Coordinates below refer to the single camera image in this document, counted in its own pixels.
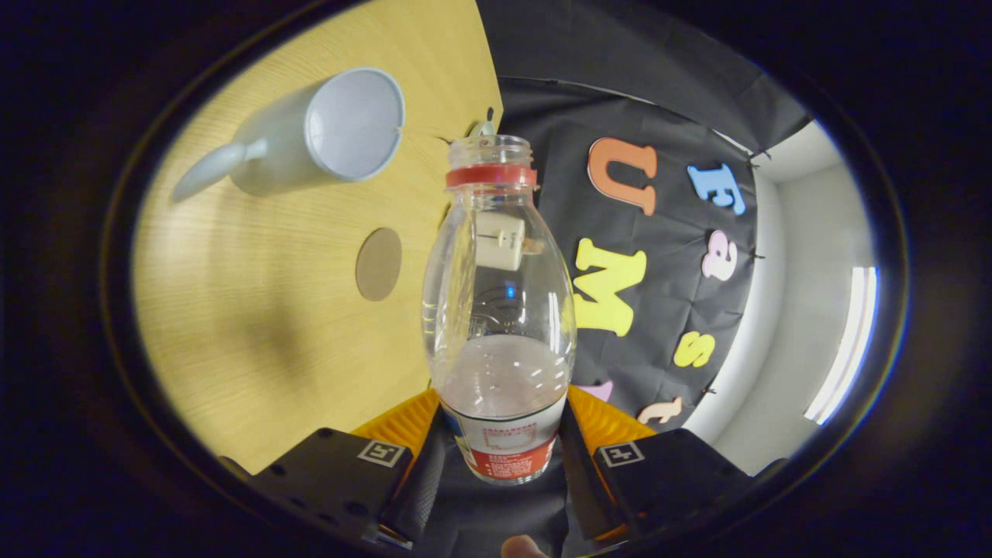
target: cup handle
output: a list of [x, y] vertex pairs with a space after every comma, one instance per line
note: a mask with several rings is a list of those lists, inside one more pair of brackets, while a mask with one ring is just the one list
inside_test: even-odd
[[206, 190], [231, 174], [244, 161], [265, 155], [265, 140], [250, 145], [229, 143], [207, 153], [176, 184], [173, 202], [181, 202]]

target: black cloth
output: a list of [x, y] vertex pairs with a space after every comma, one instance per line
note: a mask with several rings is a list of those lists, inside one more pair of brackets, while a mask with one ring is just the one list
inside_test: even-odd
[[[501, 79], [506, 115], [502, 133], [529, 139], [542, 184], [539, 210], [548, 223], [574, 279], [580, 271], [575, 253], [582, 238], [621, 254], [643, 250], [644, 279], [620, 291], [634, 310], [630, 332], [579, 329], [572, 383], [593, 385], [613, 380], [609, 402], [636, 416], [651, 403], [682, 398], [682, 414], [659, 431], [681, 426], [726, 358], [747, 303], [754, 260], [758, 207], [747, 155], [705, 126], [652, 104], [561, 83]], [[587, 174], [589, 148], [604, 137], [658, 153], [658, 171], [611, 163], [610, 175], [632, 185], [650, 183], [657, 201], [654, 214], [607, 198]], [[730, 167], [746, 209], [737, 215], [701, 200], [686, 168]], [[707, 239], [722, 230], [738, 247], [737, 266], [727, 281], [704, 278], [700, 264]], [[682, 335], [712, 335], [716, 349], [702, 367], [680, 367], [673, 356]]]
[[751, 151], [768, 149], [809, 122], [803, 106], [757, 66], [647, 3], [477, 3], [497, 75], [573, 81], [633, 95]]

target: plastic bottle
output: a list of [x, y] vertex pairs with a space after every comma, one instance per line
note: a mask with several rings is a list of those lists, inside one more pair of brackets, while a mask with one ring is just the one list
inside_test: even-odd
[[495, 485], [548, 466], [575, 353], [571, 284], [534, 206], [530, 144], [455, 141], [451, 208], [424, 281], [433, 386], [469, 469]]

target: red label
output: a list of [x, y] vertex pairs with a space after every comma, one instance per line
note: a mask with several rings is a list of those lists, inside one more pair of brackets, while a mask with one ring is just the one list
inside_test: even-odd
[[540, 471], [548, 463], [554, 444], [555, 438], [551, 438], [533, 450], [510, 455], [484, 454], [472, 450], [475, 465], [469, 463], [469, 467], [493, 479], [526, 477]]

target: table surface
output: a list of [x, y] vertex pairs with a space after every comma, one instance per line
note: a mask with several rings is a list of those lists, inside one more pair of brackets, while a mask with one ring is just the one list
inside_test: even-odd
[[[229, 179], [174, 204], [183, 173], [255, 110], [359, 66], [403, 89], [390, 166], [360, 184], [265, 198]], [[351, 430], [425, 389], [421, 285], [447, 203], [447, 146], [503, 108], [472, 0], [376, 0], [280, 45], [181, 131], [153, 178], [133, 245], [137, 321], [161, 386], [202, 443], [256, 473], [314, 429]], [[393, 293], [368, 301], [355, 259], [396, 230]]]

